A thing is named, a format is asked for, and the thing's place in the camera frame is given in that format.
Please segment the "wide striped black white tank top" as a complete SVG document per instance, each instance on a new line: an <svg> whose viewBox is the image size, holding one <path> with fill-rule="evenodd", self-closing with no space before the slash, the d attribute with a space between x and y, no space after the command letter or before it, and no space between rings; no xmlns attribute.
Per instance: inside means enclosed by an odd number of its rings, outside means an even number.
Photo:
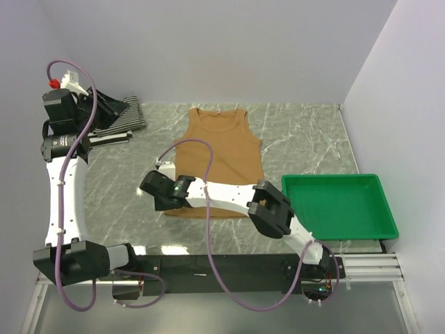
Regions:
<svg viewBox="0 0 445 334"><path fill-rule="evenodd" d="M117 143L128 143L133 138L133 132L127 131L119 134L109 134L105 136L96 136L94 134L89 134L88 138L91 147L98 147Z"/></svg>

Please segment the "thin striped black tank top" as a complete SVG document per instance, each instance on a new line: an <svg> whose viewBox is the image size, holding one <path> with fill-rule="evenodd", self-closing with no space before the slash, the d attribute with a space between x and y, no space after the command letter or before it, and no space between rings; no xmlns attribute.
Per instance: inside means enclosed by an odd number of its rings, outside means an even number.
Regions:
<svg viewBox="0 0 445 334"><path fill-rule="evenodd" d="M145 118L136 96L126 97L122 102L127 103L128 108L108 129L95 129L91 136L108 136L121 134L128 131L139 130L146 126Z"/></svg>

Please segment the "tan tank top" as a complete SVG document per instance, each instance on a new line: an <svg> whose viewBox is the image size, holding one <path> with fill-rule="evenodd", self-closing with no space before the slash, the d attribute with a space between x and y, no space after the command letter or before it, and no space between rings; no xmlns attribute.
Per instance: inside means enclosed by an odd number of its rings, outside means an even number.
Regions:
<svg viewBox="0 0 445 334"><path fill-rule="evenodd" d="M188 129L175 140L200 139L213 150L208 181L223 184L256 184L264 178L261 165L261 139L254 136L244 109L231 111L188 111ZM186 142L175 150L176 176L202 178L209 162L209 149L197 142Z"/></svg>

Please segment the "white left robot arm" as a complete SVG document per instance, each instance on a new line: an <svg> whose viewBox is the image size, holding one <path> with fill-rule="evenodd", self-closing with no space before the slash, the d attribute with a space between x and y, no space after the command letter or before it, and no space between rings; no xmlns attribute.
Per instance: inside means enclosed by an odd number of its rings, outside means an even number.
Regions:
<svg viewBox="0 0 445 334"><path fill-rule="evenodd" d="M64 286L105 278L112 270L122 279L134 278L139 263L131 244L106 247L88 238L84 184L90 140L83 137L71 148L85 125L107 129L129 105L91 88L85 93L53 89L42 100L48 118L40 151L50 182L50 218L44 248L33 252L34 266Z"/></svg>

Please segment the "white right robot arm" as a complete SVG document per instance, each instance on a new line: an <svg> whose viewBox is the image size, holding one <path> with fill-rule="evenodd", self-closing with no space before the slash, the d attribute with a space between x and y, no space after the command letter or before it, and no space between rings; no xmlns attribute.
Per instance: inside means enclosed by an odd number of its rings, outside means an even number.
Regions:
<svg viewBox="0 0 445 334"><path fill-rule="evenodd" d="M247 216L257 231L271 239L283 239L302 258L306 272L320 278L330 268L330 253L299 221L290 200L273 184L231 185L181 175L177 180L151 170L140 189L154 198L158 212L181 208L211 208Z"/></svg>

